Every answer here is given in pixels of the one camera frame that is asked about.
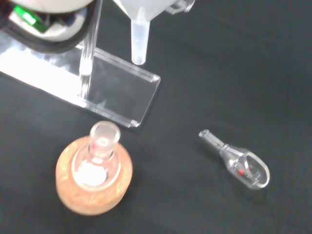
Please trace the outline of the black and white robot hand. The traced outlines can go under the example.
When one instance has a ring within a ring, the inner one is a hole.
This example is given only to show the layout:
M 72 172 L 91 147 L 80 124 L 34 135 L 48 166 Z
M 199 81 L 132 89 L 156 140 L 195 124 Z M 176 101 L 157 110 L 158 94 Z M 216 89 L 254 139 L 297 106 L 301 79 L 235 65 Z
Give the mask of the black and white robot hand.
M 73 49 L 95 25 L 100 0 L 2 0 L 0 30 L 35 51 Z

